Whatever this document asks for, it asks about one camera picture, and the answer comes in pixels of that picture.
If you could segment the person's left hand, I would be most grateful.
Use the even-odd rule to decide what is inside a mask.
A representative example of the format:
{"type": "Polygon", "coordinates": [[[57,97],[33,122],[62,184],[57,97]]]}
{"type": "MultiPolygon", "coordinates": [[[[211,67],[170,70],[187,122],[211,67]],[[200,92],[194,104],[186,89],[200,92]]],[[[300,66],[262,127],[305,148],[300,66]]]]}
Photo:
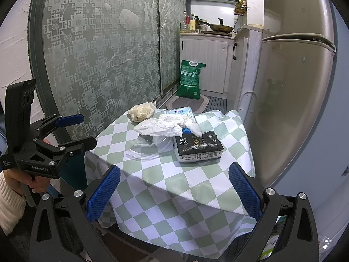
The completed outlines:
{"type": "Polygon", "coordinates": [[[4,170],[2,173],[7,185],[21,196],[24,196],[21,184],[27,185],[34,193],[41,193],[47,190],[51,181],[51,179],[41,176],[36,176],[36,178],[33,179],[30,174],[27,174],[18,168],[4,170]]]}

